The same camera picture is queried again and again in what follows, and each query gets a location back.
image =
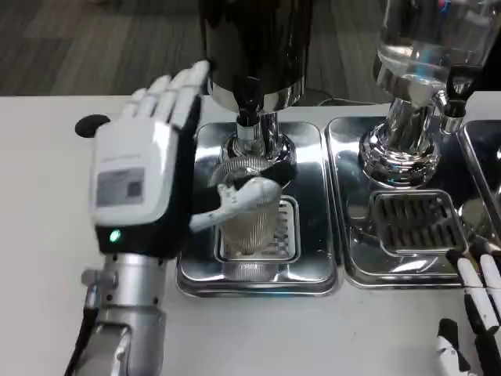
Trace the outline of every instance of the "silver metal arm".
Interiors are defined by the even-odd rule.
[[[100,308],[78,363],[78,376],[152,376],[164,355],[166,263],[142,255],[107,256],[102,271],[85,271]]]

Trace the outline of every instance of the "green indicator light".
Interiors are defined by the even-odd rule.
[[[122,235],[122,232],[120,230],[113,230],[110,234],[110,242],[117,243],[118,240],[120,239],[121,235]]]

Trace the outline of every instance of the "drip tray grate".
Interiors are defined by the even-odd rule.
[[[396,255],[466,251],[451,197],[442,190],[375,192],[371,214],[381,247]]]
[[[273,242],[263,251],[252,255],[243,255],[234,252],[224,245],[219,229],[216,231],[218,241],[216,244],[216,257],[222,262],[291,262],[299,256],[299,242],[297,234],[299,230],[299,211],[295,199],[282,196],[279,206],[279,215],[276,223],[275,237]]]

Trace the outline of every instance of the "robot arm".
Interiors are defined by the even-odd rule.
[[[470,246],[470,253],[480,267],[485,285],[468,258],[457,251],[447,254],[463,282],[464,303],[476,335],[475,346],[485,376],[501,374],[501,275],[491,251],[488,242],[481,238]],[[437,351],[444,376],[474,375],[460,352],[456,322],[449,319],[441,321]]]
[[[90,216],[103,269],[86,270],[84,318],[65,376],[152,376],[163,363],[166,261],[191,233],[256,208],[294,177],[290,164],[231,186],[193,192],[202,61],[136,91],[119,118],[91,115],[76,132],[93,138]]]

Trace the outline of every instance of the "label on robot hand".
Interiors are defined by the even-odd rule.
[[[97,178],[96,207],[141,204],[144,168],[101,172]]]

